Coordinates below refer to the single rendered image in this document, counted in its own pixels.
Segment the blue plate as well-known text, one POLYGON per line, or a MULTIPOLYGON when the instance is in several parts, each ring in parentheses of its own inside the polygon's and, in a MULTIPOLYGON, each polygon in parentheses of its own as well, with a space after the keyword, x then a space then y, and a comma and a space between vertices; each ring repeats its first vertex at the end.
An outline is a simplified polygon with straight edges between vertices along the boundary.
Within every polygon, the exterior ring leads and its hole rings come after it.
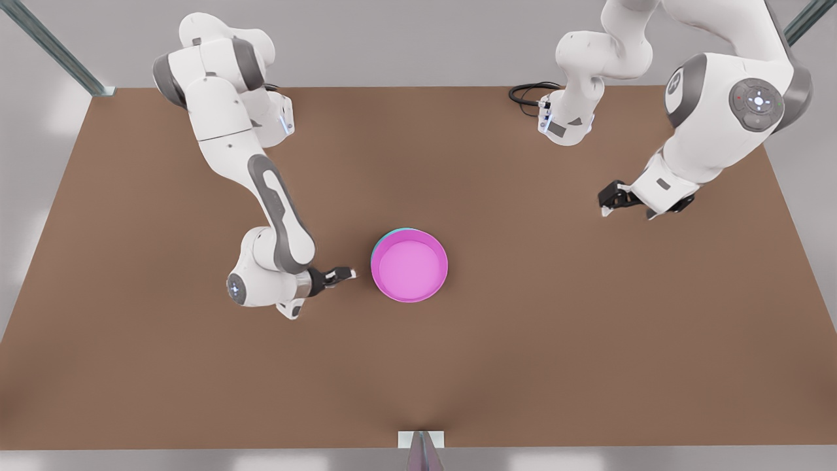
POLYGON ((381 237, 380 237, 380 238, 376 241, 376 243, 374 244, 373 250, 371 251, 371 254, 370 254, 370 259, 373 259, 374 254, 375 254, 375 251, 377 250, 377 248, 379 248, 379 245, 380 245, 381 243, 383 243, 383 242, 385 241, 385 239, 388 239, 388 238, 389 238, 389 236, 391 236, 392 234, 395 234, 395 233, 397 233, 397 232, 410 232, 410 230, 414 230, 414 229, 413 229, 413 228, 410 228, 410 227, 401 227, 401 228, 397 228, 397 229, 394 229, 394 230, 390 230, 390 231, 389 231, 389 232, 387 232, 385 235, 381 236, 381 237))

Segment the pink plate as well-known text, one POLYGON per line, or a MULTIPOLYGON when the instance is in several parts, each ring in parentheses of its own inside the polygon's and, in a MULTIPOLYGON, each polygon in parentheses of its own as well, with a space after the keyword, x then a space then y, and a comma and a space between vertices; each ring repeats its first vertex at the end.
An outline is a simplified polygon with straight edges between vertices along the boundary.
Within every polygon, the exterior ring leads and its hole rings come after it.
POLYGON ((442 289, 449 260, 436 237, 414 229, 385 239, 370 259, 370 270, 377 289, 386 297, 421 302, 442 289))

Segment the silver frame post with foot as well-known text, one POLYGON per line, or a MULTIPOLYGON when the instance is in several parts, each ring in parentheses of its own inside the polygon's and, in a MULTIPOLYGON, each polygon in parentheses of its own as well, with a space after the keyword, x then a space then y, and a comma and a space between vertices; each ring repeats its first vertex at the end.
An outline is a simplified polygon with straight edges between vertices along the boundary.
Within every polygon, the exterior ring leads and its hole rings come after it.
POLYGON ((399 431, 398 448, 407 448, 405 471, 445 471, 439 448, 445 447, 443 431, 399 431))

